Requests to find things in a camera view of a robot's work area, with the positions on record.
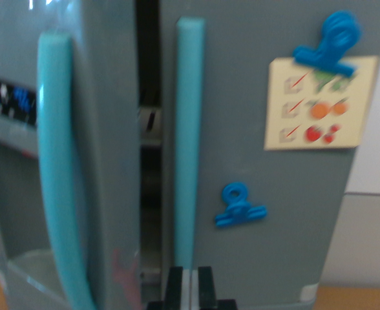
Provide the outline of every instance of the red check mark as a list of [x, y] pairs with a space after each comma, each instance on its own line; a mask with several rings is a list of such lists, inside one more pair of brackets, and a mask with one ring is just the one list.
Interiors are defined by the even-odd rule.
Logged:
[[292, 112], [293, 110], [295, 110], [295, 108], [298, 106], [298, 105], [300, 105], [300, 103], [302, 102], [302, 101], [304, 101], [305, 100], [305, 98], [304, 99], [302, 99], [302, 100], [300, 100], [293, 108], [291, 108], [290, 110], [289, 110], [289, 113], [290, 112]]
[[293, 134], [293, 133], [295, 132], [295, 130], [297, 130], [297, 129], [299, 128], [299, 126], [296, 127], [295, 129], [293, 129], [289, 134], [287, 134], [286, 137], [289, 137], [291, 134]]
[[305, 77], [306, 75], [308, 74], [309, 72], [305, 73], [305, 75], [303, 75], [300, 79], [298, 79], [295, 84], [292, 85], [291, 88], [295, 87], [296, 85], [298, 85]]

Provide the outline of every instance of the teal handle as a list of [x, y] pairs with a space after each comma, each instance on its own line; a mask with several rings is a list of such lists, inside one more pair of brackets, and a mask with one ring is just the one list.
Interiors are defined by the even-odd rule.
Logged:
[[181, 17], [176, 27], [174, 264], [191, 269], [195, 239], [205, 21], [202, 18]]
[[83, 265], [72, 178], [70, 35], [42, 34], [37, 64], [39, 168], [59, 279], [74, 310], [95, 310]]

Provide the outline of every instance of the blue clip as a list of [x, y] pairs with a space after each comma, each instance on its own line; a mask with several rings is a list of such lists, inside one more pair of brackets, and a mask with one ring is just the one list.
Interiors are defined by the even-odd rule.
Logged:
[[222, 198], [228, 206], [223, 214], [215, 218], [216, 226], [219, 228], [259, 220], [268, 214], [264, 205], [252, 207], [250, 202], [246, 201], [248, 188], [244, 183], [235, 182], [227, 185], [222, 192]]
[[324, 22], [318, 49], [298, 46], [293, 56], [298, 63], [350, 77], [355, 68], [339, 60], [360, 38], [361, 27], [354, 16], [348, 11], [338, 11]]

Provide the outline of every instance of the gray plastic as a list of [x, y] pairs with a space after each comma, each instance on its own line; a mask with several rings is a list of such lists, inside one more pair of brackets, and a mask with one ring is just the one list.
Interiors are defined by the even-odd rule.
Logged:
[[[92, 295], [98, 309], [130, 309], [123, 286], [113, 280], [112, 254], [119, 249], [120, 265], [129, 268], [140, 249], [134, 1], [1, 1], [0, 80], [36, 89], [37, 41], [51, 29], [69, 31], [74, 42], [73, 136], [80, 164], [75, 186], [86, 193], [77, 201], [80, 213], [88, 214], [83, 240]], [[7, 139], [0, 137], [13, 148], [29, 149], [26, 142]], [[34, 274], [22, 268], [32, 251], [49, 248], [40, 197], [37, 161], [0, 146], [0, 270], [11, 309], [68, 309], [65, 300], [56, 300], [56, 286], [48, 294], [35, 285], [53, 281], [39, 277], [53, 270], [50, 264]], [[134, 272], [130, 284], [138, 286]]]
[[[363, 37], [349, 55], [380, 55], [380, 1], [162, 0], [164, 280], [173, 264], [176, 33], [181, 16], [206, 19], [206, 57], [194, 266], [210, 265], [218, 298], [241, 309], [311, 309], [299, 298], [319, 282], [354, 149], [264, 151], [268, 67], [298, 45], [316, 47], [324, 20], [352, 11]], [[268, 217], [228, 229], [222, 189], [245, 182]]]

